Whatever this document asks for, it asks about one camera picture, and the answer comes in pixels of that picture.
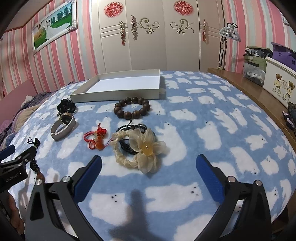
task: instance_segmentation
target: wardrobe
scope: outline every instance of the wardrobe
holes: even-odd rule
[[[218,65],[221,0],[98,0],[92,15],[98,15],[92,23],[100,73],[206,72]]]

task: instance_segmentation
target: purple box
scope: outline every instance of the purple box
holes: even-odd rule
[[[272,58],[296,71],[296,52],[281,44],[271,44],[274,46]]]

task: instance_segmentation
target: green grass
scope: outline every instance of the green grass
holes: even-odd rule
[[[67,16],[63,17],[62,19],[56,21],[53,25],[51,25],[52,28],[58,28],[62,26],[65,23],[70,23],[69,27],[72,26],[72,13],[69,13]],[[34,41],[35,49],[37,49],[41,44],[43,44],[46,39],[45,31],[42,32],[41,36]]]

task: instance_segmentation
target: wedding photo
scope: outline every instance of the wedding photo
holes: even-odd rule
[[[33,29],[35,50],[46,41],[72,26],[72,2],[55,9]]]

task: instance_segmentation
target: blue blanket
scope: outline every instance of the blue blanket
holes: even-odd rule
[[[283,132],[251,99],[218,76],[179,71],[161,75],[161,99],[151,100],[149,114],[133,120],[150,127],[168,146],[158,156],[161,167],[155,174],[120,166],[111,147],[90,150],[83,140],[83,134],[96,130],[99,123],[107,129],[105,143],[119,126],[128,124],[113,113],[116,101],[78,103],[75,129],[63,140],[51,138],[56,106],[84,82],[60,89],[35,111],[14,137],[16,153],[9,160],[30,146],[28,137],[37,137],[37,163],[46,181],[53,182],[71,176],[94,155],[101,156],[102,171],[79,207],[105,241],[194,240],[218,207],[195,168],[201,153],[226,176],[247,183],[261,180],[274,220],[296,187],[296,155]],[[132,104],[124,111],[139,108]],[[10,190],[23,218],[36,180],[29,167],[27,172],[29,178]],[[225,233],[233,227],[241,204]],[[73,233],[62,211],[60,215]]]

